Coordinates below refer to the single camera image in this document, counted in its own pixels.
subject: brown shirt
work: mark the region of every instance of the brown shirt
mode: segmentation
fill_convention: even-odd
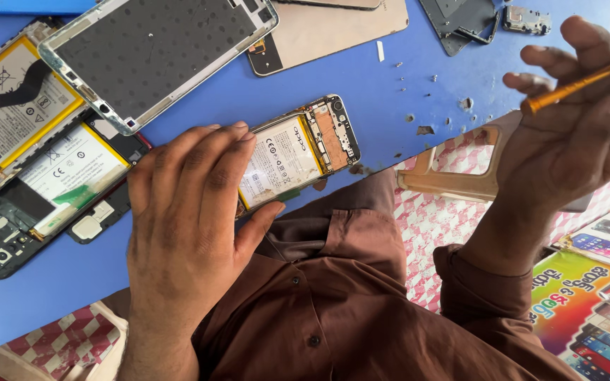
[[[435,250],[440,316],[407,300],[390,216],[334,211],[315,258],[253,255],[195,338],[202,379],[579,380],[532,333],[531,274],[486,273],[458,248]]]

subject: table surface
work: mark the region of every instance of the table surface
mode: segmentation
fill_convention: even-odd
[[[372,41],[258,78],[247,58],[240,56],[142,133],[159,145],[191,126],[240,119],[255,126],[310,100],[337,93],[346,104],[359,141],[360,162],[378,171],[478,127],[489,116],[497,118],[517,108],[522,97],[502,84],[503,74],[529,70],[519,58],[519,50],[527,44],[569,48],[559,30],[567,17],[580,14],[610,30],[610,1],[518,0],[513,4],[550,12],[555,30],[546,37],[536,37],[499,29],[491,45],[471,43],[451,58],[438,42],[418,0],[406,2],[408,28],[380,39],[385,48],[384,62],[378,62]],[[502,0],[494,2],[502,7]],[[31,19],[0,16],[0,45]],[[432,82],[435,74],[437,81]],[[458,104],[466,97],[474,100],[469,112],[462,111]],[[410,113],[415,121],[407,123],[405,116]],[[446,118],[451,119],[448,126]],[[416,135],[418,126],[432,126],[435,134]],[[362,176],[347,171],[336,174],[323,191],[308,188],[288,201],[286,211]],[[0,345],[127,287],[125,252],[130,220],[125,216],[89,246],[61,235],[19,272],[0,281]]]

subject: white battery label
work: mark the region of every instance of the white battery label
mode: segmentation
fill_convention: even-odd
[[[55,206],[55,212],[36,227],[47,226],[71,207],[68,197],[59,200],[63,195],[81,187],[90,193],[103,191],[130,167],[121,155],[82,123],[20,175],[25,184]]]
[[[248,209],[322,174],[301,117],[267,128],[256,137],[256,150],[239,185]]]
[[[25,37],[0,53],[0,94],[17,90],[27,69],[38,59],[37,48]],[[0,108],[0,168],[16,160],[82,102],[79,95],[53,73],[44,79],[37,99]]]

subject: hand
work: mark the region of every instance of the hand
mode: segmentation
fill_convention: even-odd
[[[239,183],[256,146],[246,123],[194,127],[129,174],[131,330],[189,342],[249,262],[284,204],[261,208],[234,235]]]
[[[579,16],[561,27],[578,57],[557,48],[527,46],[521,58],[541,66],[564,85],[610,64],[610,34]],[[503,82],[537,96],[553,89],[549,79],[507,73]],[[610,78],[524,117],[510,137],[497,172],[499,198],[554,213],[610,181]]]

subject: pink checkered cloth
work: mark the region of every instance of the pink checkered cloth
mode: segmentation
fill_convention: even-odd
[[[489,166],[493,146],[485,144],[486,133],[475,129],[448,140],[436,149],[438,171],[482,174]],[[394,166],[412,169],[415,158]],[[464,243],[477,227],[488,204],[448,199],[397,188],[394,218],[402,231],[407,256],[409,299],[432,312],[439,311],[441,280],[435,272],[432,251],[450,243]],[[545,244],[557,242],[610,212],[610,183],[599,189],[584,213],[558,213]]]
[[[100,364],[118,339],[119,329],[86,306],[5,346],[59,380],[75,365]]]

